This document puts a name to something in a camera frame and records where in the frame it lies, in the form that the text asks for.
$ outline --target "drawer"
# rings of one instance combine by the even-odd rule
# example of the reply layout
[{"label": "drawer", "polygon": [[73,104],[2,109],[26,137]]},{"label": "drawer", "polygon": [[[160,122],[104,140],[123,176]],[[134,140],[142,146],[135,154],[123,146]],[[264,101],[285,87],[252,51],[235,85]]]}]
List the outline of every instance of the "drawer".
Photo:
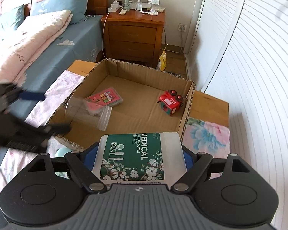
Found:
[{"label": "drawer", "polygon": [[124,41],[110,41],[110,50],[113,58],[118,55],[152,59],[155,46],[152,44],[132,43]]},{"label": "drawer", "polygon": [[124,25],[109,25],[110,41],[129,41],[155,44],[156,28]]}]

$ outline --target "wall outlet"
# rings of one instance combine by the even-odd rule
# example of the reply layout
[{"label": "wall outlet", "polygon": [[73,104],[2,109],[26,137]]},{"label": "wall outlet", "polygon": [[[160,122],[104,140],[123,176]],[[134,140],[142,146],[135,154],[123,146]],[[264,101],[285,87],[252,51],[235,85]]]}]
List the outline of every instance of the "wall outlet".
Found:
[{"label": "wall outlet", "polygon": [[178,24],[178,31],[186,32],[187,30],[187,25],[186,24]]}]

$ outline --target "white louvered door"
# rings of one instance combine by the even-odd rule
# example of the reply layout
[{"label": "white louvered door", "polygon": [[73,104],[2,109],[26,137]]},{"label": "white louvered door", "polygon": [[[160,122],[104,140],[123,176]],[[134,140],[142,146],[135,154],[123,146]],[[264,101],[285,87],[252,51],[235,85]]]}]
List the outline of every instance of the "white louvered door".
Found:
[{"label": "white louvered door", "polygon": [[245,0],[207,94],[229,102],[230,147],[277,191],[288,229],[288,0]]},{"label": "white louvered door", "polygon": [[239,0],[204,0],[189,54],[197,89],[204,85],[223,45]]}]

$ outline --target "remote control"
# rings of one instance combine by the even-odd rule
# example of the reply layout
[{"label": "remote control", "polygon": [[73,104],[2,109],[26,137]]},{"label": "remote control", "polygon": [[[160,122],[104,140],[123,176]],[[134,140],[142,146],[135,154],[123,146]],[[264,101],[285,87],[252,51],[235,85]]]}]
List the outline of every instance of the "remote control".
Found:
[{"label": "remote control", "polygon": [[126,14],[126,12],[127,12],[126,9],[122,9],[122,10],[119,12],[119,14],[120,14],[120,15],[124,15],[124,14]]}]

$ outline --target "baseboard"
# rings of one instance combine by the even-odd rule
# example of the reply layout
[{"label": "baseboard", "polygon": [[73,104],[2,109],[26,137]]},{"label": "baseboard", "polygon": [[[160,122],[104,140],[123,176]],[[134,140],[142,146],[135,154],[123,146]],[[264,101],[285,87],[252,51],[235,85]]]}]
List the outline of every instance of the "baseboard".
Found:
[{"label": "baseboard", "polygon": [[[161,44],[161,49],[164,50],[164,48],[166,47],[166,44]],[[183,53],[184,47],[181,49],[181,47],[179,46],[174,46],[174,45],[167,45],[166,47],[167,50],[173,51],[173,52],[177,52],[179,53],[179,51],[181,53]]]},{"label": "baseboard", "polygon": [[187,70],[187,78],[188,80],[192,80],[190,64],[189,64],[189,55],[187,53],[184,53],[184,56],[185,56],[185,69]]}]

